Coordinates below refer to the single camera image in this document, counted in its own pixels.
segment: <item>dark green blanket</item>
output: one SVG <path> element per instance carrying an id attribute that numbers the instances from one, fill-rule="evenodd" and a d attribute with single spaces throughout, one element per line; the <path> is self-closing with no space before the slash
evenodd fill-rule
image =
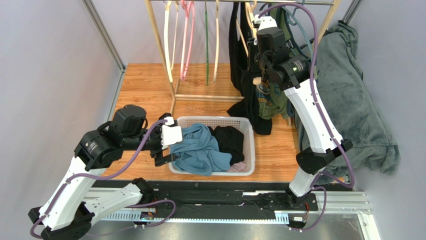
<path id="1" fill-rule="evenodd" d="M 398 144 L 379 107 L 372 101 L 363 83 L 363 71 L 357 63 L 357 32 L 339 22 L 328 29 L 318 47 L 318 92 L 334 126 L 353 148 L 347 152 L 352 167 L 368 167 L 392 175 L 400 163 Z M 309 147 L 309 139 L 297 113 L 294 116 L 299 147 Z M 342 156 L 326 171 L 343 177 L 348 173 Z M 330 183 L 321 176 L 318 184 Z"/>

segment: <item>wooden floor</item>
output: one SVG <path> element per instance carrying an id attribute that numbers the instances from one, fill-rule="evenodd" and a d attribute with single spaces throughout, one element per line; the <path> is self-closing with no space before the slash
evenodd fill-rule
<path id="1" fill-rule="evenodd" d="M 177 79 L 179 65 L 175 65 L 173 78 Z M 230 80 L 228 64 L 220 64 L 216 83 L 213 84 L 213 65 L 210 66 L 209 86 L 206 86 L 206 65 L 189 66 L 186 81 L 180 83 L 180 94 L 239 96 Z M 149 123 L 170 111 L 172 96 L 166 83 L 166 75 L 161 64 L 129 64 L 115 109 L 135 104 L 147 111 Z M 174 118 L 180 116 L 229 116 L 230 102 L 177 101 Z M 149 151 L 142 151 L 136 161 L 116 179 L 144 178 L 146 180 L 176 181 L 247 181 L 247 182 L 289 182 L 293 179 L 298 165 L 296 163 L 297 132 L 280 116 L 272 119 L 271 135 L 255 134 L 255 171 L 249 176 L 199 176 L 175 174 L 168 165 L 154 166 Z M 105 175 L 122 168 L 133 152 L 125 152 L 123 158 L 115 161 Z"/>

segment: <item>laundry basket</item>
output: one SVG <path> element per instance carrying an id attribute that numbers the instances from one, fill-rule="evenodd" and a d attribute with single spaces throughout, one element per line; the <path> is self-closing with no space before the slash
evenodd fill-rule
<path id="1" fill-rule="evenodd" d="M 240 172 L 214 171 L 212 176 L 248 176 L 255 171 L 255 137 L 252 125 L 247 118 L 231 116 L 181 116 L 177 118 L 177 125 L 187 128 L 193 124 L 204 124 L 215 129 L 217 126 L 232 126 L 244 134 L 242 153 L 244 154 L 245 169 Z M 192 174 L 178 170 L 172 163 L 168 164 L 175 174 Z"/>

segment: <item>gray wall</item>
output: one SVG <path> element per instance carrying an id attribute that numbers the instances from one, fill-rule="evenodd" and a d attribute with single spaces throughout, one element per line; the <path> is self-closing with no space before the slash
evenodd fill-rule
<path id="1" fill-rule="evenodd" d="M 394 176 L 356 172 L 383 240 L 425 239 L 426 233 L 426 2 L 408 2 L 365 0 L 351 23 L 359 34 L 364 82 L 401 153 Z"/>
<path id="2" fill-rule="evenodd" d="M 121 59 L 125 64 L 131 63 L 161 63 L 159 51 L 157 48 L 154 32 L 151 28 L 150 18 L 145 7 L 144 0 L 93 0 L 103 23 L 108 29 L 108 33 L 114 42 Z M 342 19 L 351 0 L 342 0 L 340 7 L 333 18 L 333 22 Z M 164 15 L 165 4 L 162 1 L 153 1 L 153 9 L 155 12 L 159 33 L 161 39 L 164 35 Z M 219 62 L 229 63 L 228 51 L 228 33 L 229 20 L 231 17 L 233 4 L 230 2 L 221 2 L 219 4 Z M 216 4 L 214 2 L 207 3 L 208 8 L 208 36 L 209 36 L 209 57 L 210 63 L 214 63 L 216 52 Z M 328 6 L 309 5 L 308 9 L 313 13 L 320 27 L 323 19 L 328 11 Z M 299 11 L 296 17 L 302 23 L 308 36 L 314 37 L 312 24 L 303 11 Z M 206 62 L 206 32 L 205 32 L 205 8 L 204 2 L 195 2 L 195 27 L 193 37 L 193 54 L 191 55 L 192 63 Z M 176 10 L 170 11 L 169 17 L 169 44 L 170 54 L 173 48 L 173 36 L 175 31 Z M 175 62 L 181 62 L 182 54 L 182 38 L 184 31 L 185 14 L 182 7 L 179 9 L 178 32 L 176 39 L 176 55 Z M 293 27 L 293 32 L 298 43 L 304 44 L 304 39 L 297 26 Z"/>
<path id="3" fill-rule="evenodd" d="M 120 73 L 79 0 L 1 1 L 0 33 L 0 238 L 25 240 Z"/>

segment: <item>black cloth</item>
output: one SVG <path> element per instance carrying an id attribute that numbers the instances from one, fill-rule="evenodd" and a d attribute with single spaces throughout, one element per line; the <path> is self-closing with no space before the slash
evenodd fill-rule
<path id="1" fill-rule="evenodd" d="M 214 130 L 211 127 L 211 135 L 216 138 L 221 153 L 231 154 L 229 165 L 244 161 L 243 143 L 244 134 L 233 126 L 217 126 Z"/>
<path id="2" fill-rule="evenodd" d="M 250 120 L 253 130 L 260 135 L 270 135 L 272 120 L 259 116 L 259 101 L 256 97 L 256 86 L 253 78 L 260 77 L 260 72 L 254 72 L 248 67 L 248 58 L 244 50 L 243 40 L 237 36 L 237 13 L 240 5 L 240 27 L 244 40 L 251 38 L 251 30 L 245 19 L 246 11 L 243 2 L 234 2 L 229 22 L 229 63 L 230 77 L 233 86 L 239 90 L 243 100 L 234 104 L 228 111 L 231 117 L 242 117 Z"/>

